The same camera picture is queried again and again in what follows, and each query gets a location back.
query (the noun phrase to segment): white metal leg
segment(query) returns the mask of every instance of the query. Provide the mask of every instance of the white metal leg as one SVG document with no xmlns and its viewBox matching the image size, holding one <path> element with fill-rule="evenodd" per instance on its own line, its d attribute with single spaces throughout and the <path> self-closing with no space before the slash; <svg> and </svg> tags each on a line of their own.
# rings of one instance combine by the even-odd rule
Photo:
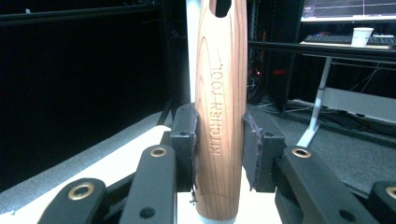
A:
<svg viewBox="0 0 396 224">
<path fill-rule="evenodd" d="M 323 73 L 322 77 L 320 80 L 320 84 L 318 87 L 318 93 L 317 93 L 317 98 L 315 100 L 314 104 L 314 110 L 312 112 L 311 120 L 309 122 L 309 126 L 306 129 L 305 133 L 301 137 L 300 141 L 297 143 L 297 146 L 299 147 L 308 147 L 309 144 L 311 143 L 312 139 L 315 136 L 315 133 L 318 130 L 318 117 L 319 117 L 319 112 L 322 104 L 322 98 L 323 98 L 323 92 L 324 89 L 326 88 L 326 81 L 329 76 L 329 71 L 330 71 L 330 66 L 332 65 L 332 57 L 326 57 L 326 62 L 324 64 L 323 68 Z"/>
</svg>

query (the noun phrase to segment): wood grain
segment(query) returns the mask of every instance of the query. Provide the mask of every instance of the wood grain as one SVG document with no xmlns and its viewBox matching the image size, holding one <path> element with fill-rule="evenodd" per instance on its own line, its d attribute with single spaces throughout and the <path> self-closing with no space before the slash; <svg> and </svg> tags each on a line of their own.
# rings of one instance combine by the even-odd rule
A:
<svg viewBox="0 0 396 224">
<path fill-rule="evenodd" d="M 198 213 L 232 219 L 238 212 L 242 171 L 243 114 L 247 94 L 246 0 L 215 16 L 216 0 L 203 0 L 197 51 L 198 111 L 196 196 Z"/>
</svg>

